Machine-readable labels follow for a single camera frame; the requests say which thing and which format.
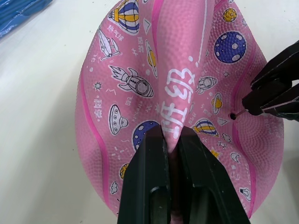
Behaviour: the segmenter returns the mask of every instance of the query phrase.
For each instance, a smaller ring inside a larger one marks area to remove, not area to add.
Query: white table
[[[236,0],[269,60],[299,39],[298,0]],[[0,223],[115,224],[75,143],[77,82],[94,32],[117,0],[54,0],[0,41]],[[299,223],[299,124],[253,224]]]

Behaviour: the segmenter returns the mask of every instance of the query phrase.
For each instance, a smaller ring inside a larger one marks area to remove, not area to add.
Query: white surface
[[[299,39],[298,0],[236,0],[269,60]],[[77,82],[94,32],[117,0],[54,0],[0,41],[0,224],[115,224],[80,164]],[[252,224],[299,223],[299,124]]]

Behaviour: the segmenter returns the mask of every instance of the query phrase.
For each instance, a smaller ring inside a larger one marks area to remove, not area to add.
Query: blue planet print
[[[245,55],[246,41],[238,32],[224,33],[216,41],[214,52],[219,61],[236,63]]]
[[[136,127],[133,134],[133,145],[135,151],[137,151],[137,149],[139,148],[141,141],[145,136],[145,133],[156,125],[159,124],[155,121],[150,120],[150,121],[145,121]]]

